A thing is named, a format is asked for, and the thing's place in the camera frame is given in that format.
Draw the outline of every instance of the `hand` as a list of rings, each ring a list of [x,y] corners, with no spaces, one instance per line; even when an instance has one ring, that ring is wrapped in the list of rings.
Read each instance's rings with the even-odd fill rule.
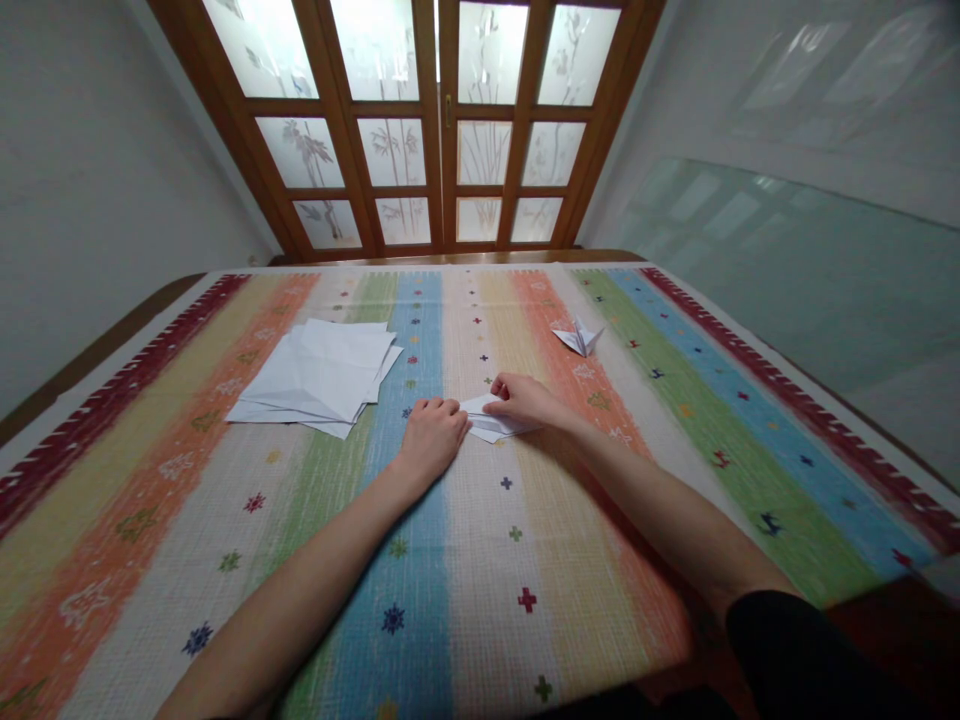
[[[504,402],[484,405],[483,411],[489,415],[503,415],[551,427],[562,425],[576,416],[542,383],[529,375],[500,373],[493,381],[490,392]]]
[[[473,423],[456,400],[421,398],[413,406],[403,445],[391,463],[418,499],[443,474],[460,450]]]

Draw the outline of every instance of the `blue stripe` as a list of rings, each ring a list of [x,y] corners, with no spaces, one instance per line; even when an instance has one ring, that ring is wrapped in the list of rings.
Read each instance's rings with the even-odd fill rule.
[[[404,409],[418,398],[443,394],[440,274],[401,273],[397,295],[390,330],[405,350],[380,386],[363,487],[400,450]],[[411,380],[415,387],[408,387]],[[386,702],[398,706],[400,717],[453,715],[445,496],[441,480],[387,536],[360,582],[340,621],[340,650],[323,693],[322,717],[376,717]],[[390,555],[394,539],[406,541],[405,556]],[[394,604],[403,610],[403,627],[391,634],[383,626]]]
[[[700,329],[687,323],[683,313],[668,304],[645,278],[629,270],[611,270],[607,274],[667,341],[684,354],[717,397],[740,416],[880,577],[891,580],[905,573],[905,568],[893,556],[893,548],[920,565],[936,557],[926,541],[908,532],[859,480],[848,474],[846,467],[841,468],[832,456],[822,452],[796,426],[792,417],[778,404],[769,402],[743,373],[713,348],[700,334]],[[658,369],[665,376],[670,375],[670,368]],[[740,397],[741,392],[749,399]],[[856,509],[844,505],[845,499],[853,502]]]

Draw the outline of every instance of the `red stripe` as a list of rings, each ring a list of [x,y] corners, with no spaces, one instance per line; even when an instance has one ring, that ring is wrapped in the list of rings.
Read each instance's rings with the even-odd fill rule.
[[[0,540],[250,278],[224,275],[0,479]]]
[[[657,269],[642,273],[739,360],[763,385],[790,407],[798,418],[852,467],[905,520],[923,533],[941,553],[960,550],[960,523],[949,510],[927,495],[837,417],[807,395],[779,368],[727,328],[680,286]]]

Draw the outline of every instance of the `tablecloth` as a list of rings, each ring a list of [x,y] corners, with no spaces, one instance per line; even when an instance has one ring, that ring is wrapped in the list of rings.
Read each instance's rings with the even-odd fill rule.
[[[584,358],[552,333],[605,327]],[[306,318],[405,348],[346,441],[224,417]],[[0,709],[149,717],[393,458],[420,397],[529,373],[828,606],[960,545],[957,498],[646,263],[208,275],[0,453]],[[287,717],[541,711],[689,659],[686,591],[548,431],[469,436],[384,540]]]

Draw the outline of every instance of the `table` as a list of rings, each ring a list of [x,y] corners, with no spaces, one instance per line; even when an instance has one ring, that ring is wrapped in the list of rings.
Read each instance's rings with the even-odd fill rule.
[[[607,328],[590,358],[551,332],[575,314]],[[224,423],[306,317],[399,333],[379,404],[347,441]],[[821,606],[956,550],[956,496],[649,264],[213,273],[0,455],[0,699],[149,716],[393,457],[416,398],[474,397],[503,369],[691,483]],[[471,437],[387,538],[286,712],[553,707],[689,659],[699,618],[684,595],[550,433]]]

